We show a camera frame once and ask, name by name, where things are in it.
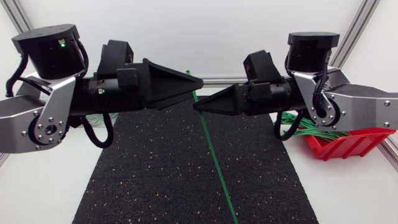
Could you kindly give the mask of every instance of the white wall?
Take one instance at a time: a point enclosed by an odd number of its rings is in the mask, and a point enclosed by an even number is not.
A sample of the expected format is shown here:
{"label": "white wall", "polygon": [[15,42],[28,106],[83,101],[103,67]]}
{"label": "white wall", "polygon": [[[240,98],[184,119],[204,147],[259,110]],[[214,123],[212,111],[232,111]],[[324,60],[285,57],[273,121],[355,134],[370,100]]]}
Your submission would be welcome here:
{"label": "white wall", "polygon": [[[12,24],[4,8],[0,6],[0,100],[6,98],[6,82],[15,72],[19,62],[21,61],[21,56],[15,49],[11,40],[11,38],[16,35],[18,35],[17,30]],[[35,70],[32,64],[28,63],[24,75],[34,71]],[[19,82],[15,84],[14,92],[17,91],[20,85],[21,84]]]}
{"label": "white wall", "polygon": [[95,67],[109,39],[149,60],[199,76],[244,76],[243,60],[266,49],[282,73],[289,32],[344,36],[362,0],[20,0],[34,27],[76,24]]}
{"label": "white wall", "polygon": [[352,83],[398,92],[398,1],[382,0],[343,66]]}

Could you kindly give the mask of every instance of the silver metal bracket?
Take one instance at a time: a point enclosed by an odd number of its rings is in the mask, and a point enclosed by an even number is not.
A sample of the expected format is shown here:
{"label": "silver metal bracket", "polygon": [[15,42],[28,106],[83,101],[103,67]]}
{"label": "silver metal bracket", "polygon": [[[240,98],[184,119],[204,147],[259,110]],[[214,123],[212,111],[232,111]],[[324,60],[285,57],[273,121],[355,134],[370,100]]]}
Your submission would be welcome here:
{"label": "silver metal bracket", "polygon": [[[337,111],[335,106],[329,101],[329,99],[325,95],[322,95],[321,109],[326,112],[324,116],[320,116],[319,111],[316,111],[312,104],[313,91],[315,89],[315,86],[317,85],[317,83],[315,82],[316,77],[317,76],[314,73],[294,72],[294,78],[297,82],[298,87],[300,88],[300,92],[303,96],[305,105],[307,106],[308,112],[310,113],[312,120],[318,126],[331,126],[335,122]],[[333,82],[339,83],[346,81],[344,79],[337,78],[334,78],[332,80]],[[328,81],[327,88],[331,88],[332,84],[333,83],[331,81]]]}
{"label": "silver metal bracket", "polygon": [[42,84],[46,83],[45,86],[52,91],[37,122],[33,124],[34,136],[39,143],[54,147],[61,143],[65,134],[76,78],[42,81]]}
{"label": "silver metal bracket", "polygon": [[17,96],[0,101],[0,152],[22,153],[53,148],[65,135],[76,78],[43,80],[38,75],[26,79],[50,90],[46,101],[40,91],[23,83]]}

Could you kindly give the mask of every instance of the black cylindrical joint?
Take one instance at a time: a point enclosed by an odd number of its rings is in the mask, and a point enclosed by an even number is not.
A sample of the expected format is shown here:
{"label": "black cylindrical joint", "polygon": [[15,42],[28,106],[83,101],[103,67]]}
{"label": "black cylindrical joint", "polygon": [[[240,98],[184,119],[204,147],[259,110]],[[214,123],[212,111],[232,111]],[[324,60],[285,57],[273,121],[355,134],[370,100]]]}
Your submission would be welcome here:
{"label": "black cylindrical joint", "polygon": [[338,44],[339,34],[331,32],[296,32],[289,34],[287,69],[298,72],[320,72],[328,51]]}
{"label": "black cylindrical joint", "polygon": [[72,24],[30,30],[12,38],[20,54],[29,55],[43,79],[58,79],[84,69],[77,44],[79,33]]}

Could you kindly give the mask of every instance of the green wire bundle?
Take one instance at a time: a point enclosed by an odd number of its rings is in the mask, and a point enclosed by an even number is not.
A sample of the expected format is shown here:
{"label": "green wire bundle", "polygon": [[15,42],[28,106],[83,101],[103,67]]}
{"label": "green wire bundle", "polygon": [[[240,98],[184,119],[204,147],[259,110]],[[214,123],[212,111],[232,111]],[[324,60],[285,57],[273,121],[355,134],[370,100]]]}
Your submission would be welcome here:
{"label": "green wire bundle", "polygon": [[[296,119],[296,115],[283,112],[282,113],[282,121],[281,124],[289,124],[292,125]],[[314,123],[307,118],[303,118],[299,124],[299,127],[304,129],[298,129],[294,132],[293,136],[304,136],[304,135],[312,135],[323,138],[326,141],[333,141],[343,136],[349,136],[349,132],[346,131],[322,131],[315,127]]]}

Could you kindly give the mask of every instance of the white backdrop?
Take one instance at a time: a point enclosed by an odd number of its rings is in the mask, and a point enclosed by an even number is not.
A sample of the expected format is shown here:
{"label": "white backdrop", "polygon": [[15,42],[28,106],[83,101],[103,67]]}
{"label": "white backdrop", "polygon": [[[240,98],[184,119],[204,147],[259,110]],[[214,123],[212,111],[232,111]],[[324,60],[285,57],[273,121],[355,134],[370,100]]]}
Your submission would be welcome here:
{"label": "white backdrop", "polygon": [[[15,72],[21,61],[21,57],[11,40],[16,35],[18,35],[17,30],[3,7],[0,6],[0,100],[6,98],[6,82]],[[24,74],[32,72],[34,72],[34,67],[32,64],[28,64]],[[20,83],[16,83],[14,92],[20,85]]]}
{"label": "white backdrop", "polygon": [[362,0],[104,1],[20,0],[32,25],[76,24],[92,67],[109,39],[149,60],[196,76],[244,76],[252,52],[271,52],[281,74],[290,32],[329,31],[343,38]]}

